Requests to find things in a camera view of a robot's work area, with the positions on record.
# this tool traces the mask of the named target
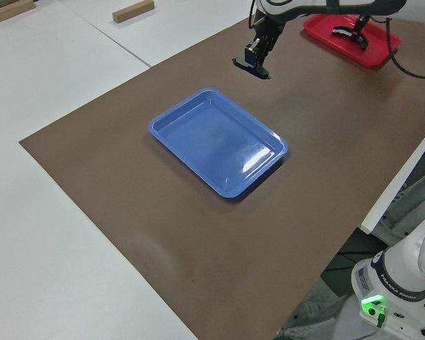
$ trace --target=cable connector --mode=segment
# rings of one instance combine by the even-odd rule
[[[383,326],[383,322],[385,321],[385,307],[380,307],[380,314],[378,315],[378,325],[377,328],[381,328]]]

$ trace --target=brown table surface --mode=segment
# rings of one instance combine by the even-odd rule
[[[308,38],[301,19],[262,81],[231,63],[253,38],[246,24],[21,142],[201,340],[271,339],[425,136],[425,81],[361,67]],[[392,30],[400,62],[425,73],[425,25]],[[203,87],[290,145],[242,200],[219,197],[147,131]]]

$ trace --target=blue tray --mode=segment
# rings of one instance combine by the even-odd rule
[[[288,146],[215,89],[202,89],[149,123],[149,131],[217,193],[238,196]]]

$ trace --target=green light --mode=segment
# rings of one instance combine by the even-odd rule
[[[361,300],[362,309],[365,313],[370,314],[369,309],[373,308],[385,300],[382,295],[374,295]]]

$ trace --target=red tray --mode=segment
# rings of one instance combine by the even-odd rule
[[[353,14],[342,16],[317,14],[304,22],[304,28],[308,35],[343,53],[359,64],[365,67],[378,67],[390,57],[384,28],[370,22],[365,25],[362,33],[368,39],[366,50],[362,50],[358,43],[351,41],[349,38],[332,34],[332,29],[335,26],[354,27],[357,18],[358,16]],[[391,34],[390,41],[395,52],[401,40],[396,35]]]

